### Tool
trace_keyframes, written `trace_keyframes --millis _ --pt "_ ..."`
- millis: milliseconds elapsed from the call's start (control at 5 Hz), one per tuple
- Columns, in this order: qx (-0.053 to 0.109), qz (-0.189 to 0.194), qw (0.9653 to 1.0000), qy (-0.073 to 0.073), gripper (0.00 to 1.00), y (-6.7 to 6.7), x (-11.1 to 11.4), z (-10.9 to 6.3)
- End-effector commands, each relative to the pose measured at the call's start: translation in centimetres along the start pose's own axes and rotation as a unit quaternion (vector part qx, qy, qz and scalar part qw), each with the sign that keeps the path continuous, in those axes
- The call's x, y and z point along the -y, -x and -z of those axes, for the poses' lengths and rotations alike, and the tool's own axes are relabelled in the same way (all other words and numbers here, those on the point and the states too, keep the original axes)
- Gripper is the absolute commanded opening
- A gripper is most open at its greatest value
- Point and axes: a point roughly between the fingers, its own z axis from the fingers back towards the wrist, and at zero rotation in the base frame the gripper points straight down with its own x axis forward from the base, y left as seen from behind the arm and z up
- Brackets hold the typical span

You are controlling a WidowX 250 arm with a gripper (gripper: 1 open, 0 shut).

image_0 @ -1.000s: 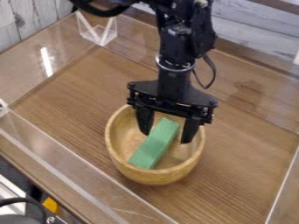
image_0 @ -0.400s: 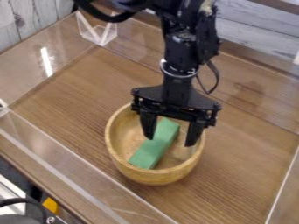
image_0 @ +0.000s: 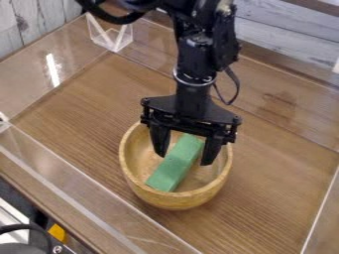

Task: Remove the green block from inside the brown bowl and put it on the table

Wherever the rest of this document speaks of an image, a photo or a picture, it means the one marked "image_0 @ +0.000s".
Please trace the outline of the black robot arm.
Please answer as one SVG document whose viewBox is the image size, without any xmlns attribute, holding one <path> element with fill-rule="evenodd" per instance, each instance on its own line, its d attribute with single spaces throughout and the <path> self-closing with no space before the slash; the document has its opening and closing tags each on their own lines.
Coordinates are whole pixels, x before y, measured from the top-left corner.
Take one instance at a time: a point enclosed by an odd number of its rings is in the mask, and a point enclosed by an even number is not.
<svg viewBox="0 0 339 254">
<path fill-rule="evenodd" d="M 219 106 L 211 92 L 222 71 L 235 77 L 231 64 L 239 59 L 234 0 L 118 0 L 128 10 L 115 16 L 91 0 L 76 0 L 103 21 L 127 25 L 147 12 L 162 9 L 171 17 L 178 45 L 174 67 L 176 93 L 140 100 L 140 122 L 150 128 L 155 153 L 167 153 L 172 131 L 206 138 L 202 164 L 214 163 L 222 147 L 236 141 L 242 118 Z"/>
</svg>

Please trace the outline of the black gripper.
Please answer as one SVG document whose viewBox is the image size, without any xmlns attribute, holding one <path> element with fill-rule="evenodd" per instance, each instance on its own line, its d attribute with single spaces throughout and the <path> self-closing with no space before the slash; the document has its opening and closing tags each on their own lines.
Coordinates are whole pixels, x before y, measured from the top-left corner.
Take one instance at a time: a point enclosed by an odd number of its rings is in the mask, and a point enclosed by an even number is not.
<svg viewBox="0 0 339 254">
<path fill-rule="evenodd" d="M 160 157 L 167 154 L 172 130 L 208 137 L 202 166 L 211 165 L 224 144 L 236 141 L 242 118 L 214 102 L 210 84 L 178 82 L 175 94 L 146 97 L 140 104 L 142 122 L 150 128 L 154 151 Z"/>
</svg>

